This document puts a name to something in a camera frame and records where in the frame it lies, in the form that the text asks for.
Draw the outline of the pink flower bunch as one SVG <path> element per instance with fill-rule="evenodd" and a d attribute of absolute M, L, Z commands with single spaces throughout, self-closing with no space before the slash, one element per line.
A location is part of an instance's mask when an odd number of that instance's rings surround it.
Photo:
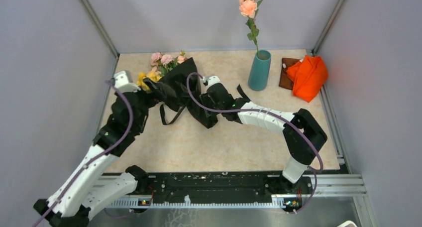
<path fill-rule="evenodd" d="M 187 57 L 183 50 L 177 56 L 164 52 L 155 52 L 150 57 L 151 71 L 157 75 L 164 76 L 186 60 Z"/>

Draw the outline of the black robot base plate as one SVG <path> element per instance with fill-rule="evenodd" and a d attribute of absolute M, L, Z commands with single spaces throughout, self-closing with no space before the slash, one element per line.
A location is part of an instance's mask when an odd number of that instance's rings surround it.
<path fill-rule="evenodd" d="M 155 204 L 176 204 L 189 196 L 193 204 L 270 203 L 272 195 L 302 200 L 312 192 L 310 177 L 292 184 L 282 171 L 150 173 L 134 194 L 151 195 Z"/>

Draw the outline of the yellow flower bunch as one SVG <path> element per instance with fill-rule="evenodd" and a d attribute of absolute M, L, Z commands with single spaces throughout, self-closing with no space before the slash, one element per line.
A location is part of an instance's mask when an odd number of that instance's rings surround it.
<path fill-rule="evenodd" d="M 157 67 L 153 67 L 151 71 L 148 73 L 140 72 L 138 75 L 138 80 L 136 82 L 137 86 L 139 86 L 144 91 L 150 91 L 150 88 L 144 82 L 145 79 L 149 79 L 153 82 L 157 82 L 162 78 L 162 73 L 158 70 Z"/>

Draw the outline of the black wrapping paper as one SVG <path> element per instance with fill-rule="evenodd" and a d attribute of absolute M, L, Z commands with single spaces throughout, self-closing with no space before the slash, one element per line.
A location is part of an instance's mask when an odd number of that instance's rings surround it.
<path fill-rule="evenodd" d="M 206 128 L 212 128 L 217 124 L 216 115 L 199 107 L 188 93 L 188 90 L 190 90 L 198 102 L 208 100 L 202 94 L 198 76 L 193 75 L 188 78 L 189 74 L 197 71 L 194 59 L 189 58 L 177 65 L 155 84 L 153 93 L 159 101 L 163 102 L 160 106 L 160 117 L 163 125 L 173 124 L 184 109 L 187 109 L 191 116 Z M 171 121 L 166 120 L 164 106 L 176 112 Z"/>

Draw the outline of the black ribbon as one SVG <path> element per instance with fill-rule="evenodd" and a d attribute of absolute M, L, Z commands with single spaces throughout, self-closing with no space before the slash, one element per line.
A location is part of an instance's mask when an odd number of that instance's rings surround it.
<path fill-rule="evenodd" d="M 250 98 L 246 95 L 246 103 L 250 101 Z M 173 119 L 173 117 L 176 115 L 176 112 L 171 110 L 169 107 L 164 106 L 164 110 L 165 110 L 165 116 L 166 116 L 166 120 L 167 121 L 171 121 Z M 211 112 L 211 114 L 215 114 L 216 116 L 218 114 L 221 114 L 224 118 L 226 118 L 228 121 L 235 121 L 240 123 L 240 118 L 238 116 L 238 112 L 239 110 L 227 110 L 227 111 L 217 111 L 217 110 L 213 110 L 213 109 L 209 109 L 206 107 L 205 109 L 206 111 Z"/>

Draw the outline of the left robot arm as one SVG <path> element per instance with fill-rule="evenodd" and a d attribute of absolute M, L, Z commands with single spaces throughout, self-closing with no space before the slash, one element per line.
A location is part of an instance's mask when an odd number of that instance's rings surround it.
<path fill-rule="evenodd" d="M 117 95 L 112 113 L 65 183 L 48 199 L 36 201 L 33 208 L 41 217 L 35 226 L 46 220 L 52 227 L 86 227 L 93 217 L 119 198 L 151 192 L 149 175 L 136 165 L 128 167 L 110 184 L 92 190 L 104 171 L 143 133 L 149 109 L 172 94 L 162 82 L 146 78 L 145 83 L 151 89 L 149 92 L 125 78 L 106 81 Z"/>

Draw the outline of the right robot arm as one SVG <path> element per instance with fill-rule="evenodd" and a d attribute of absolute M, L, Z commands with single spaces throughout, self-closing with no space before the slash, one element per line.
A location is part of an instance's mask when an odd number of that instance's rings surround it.
<path fill-rule="evenodd" d="M 239 98 L 234 98 L 217 83 L 209 86 L 198 101 L 207 111 L 222 114 L 228 121 L 257 126 L 284 137 L 290 158 L 280 180 L 281 189 L 293 193 L 300 186 L 299 179 L 314 159 L 322 162 L 319 151 L 327 141 L 327 135 L 312 114 L 306 109 L 282 112 L 255 104 L 237 87 Z"/>

